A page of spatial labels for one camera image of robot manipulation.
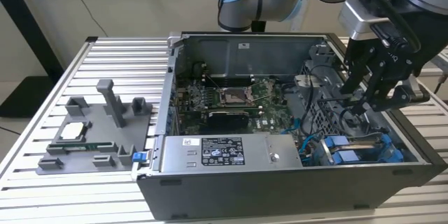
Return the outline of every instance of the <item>power supply label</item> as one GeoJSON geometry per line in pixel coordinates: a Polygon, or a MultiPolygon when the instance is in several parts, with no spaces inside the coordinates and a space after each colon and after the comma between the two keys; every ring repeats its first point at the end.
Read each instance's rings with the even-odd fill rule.
{"type": "Polygon", "coordinates": [[[202,139],[203,165],[244,165],[244,149],[240,137],[202,139]]]}

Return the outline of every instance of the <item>black stand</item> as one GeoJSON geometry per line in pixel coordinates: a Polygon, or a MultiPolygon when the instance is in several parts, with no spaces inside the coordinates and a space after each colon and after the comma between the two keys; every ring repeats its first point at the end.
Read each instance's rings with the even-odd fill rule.
{"type": "Polygon", "coordinates": [[[27,77],[0,105],[2,117],[30,118],[64,70],[24,0],[0,1],[48,75],[27,77]]]}
{"type": "Polygon", "coordinates": [[[267,22],[266,21],[252,21],[251,23],[251,30],[255,33],[263,33],[266,31],[266,25],[267,22]]]}

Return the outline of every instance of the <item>metal slat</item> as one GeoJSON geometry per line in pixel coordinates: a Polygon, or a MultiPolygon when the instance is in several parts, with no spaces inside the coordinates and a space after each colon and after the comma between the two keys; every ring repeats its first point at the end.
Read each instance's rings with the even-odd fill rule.
{"type": "Polygon", "coordinates": [[[91,57],[84,60],[84,64],[94,63],[167,63],[168,57],[91,57]]]}
{"type": "MultiPolygon", "coordinates": [[[[71,95],[86,95],[88,103],[104,103],[95,88],[100,78],[114,79],[115,92],[123,102],[131,102],[134,97],[143,96],[154,104],[148,136],[155,134],[160,93],[151,88],[162,87],[166,71],[164,68],[163,71],[154,69],[158,65],[166,65],[167,60],[166,39],[100,38],[96,41],[83,60],[80,71],[67,81],[67,88],[56,98],[55,106],[48,109],[39,128],[24,142],[4,176],[7,179],[0,180],[0,223],[163,223],[154,220],[139,187],[132,182],[131,172],[39,176],[34,169],[56,134],[56,127],[64,120],[64,104],[71,95]]],[[[432,99],[426,104],[403,108],[402,111],[431,146],[448,159],[448,131],[444,130],[448,116],[444,105],[432,99]]],[[[150,137],[147,148],[152,147],[154,142],[155,139],[150,137]]],[[[447,198],[448,171],[426,186],[399,191],[375,211],[204,220],[198,223],[446,222],[447,198]]]]}

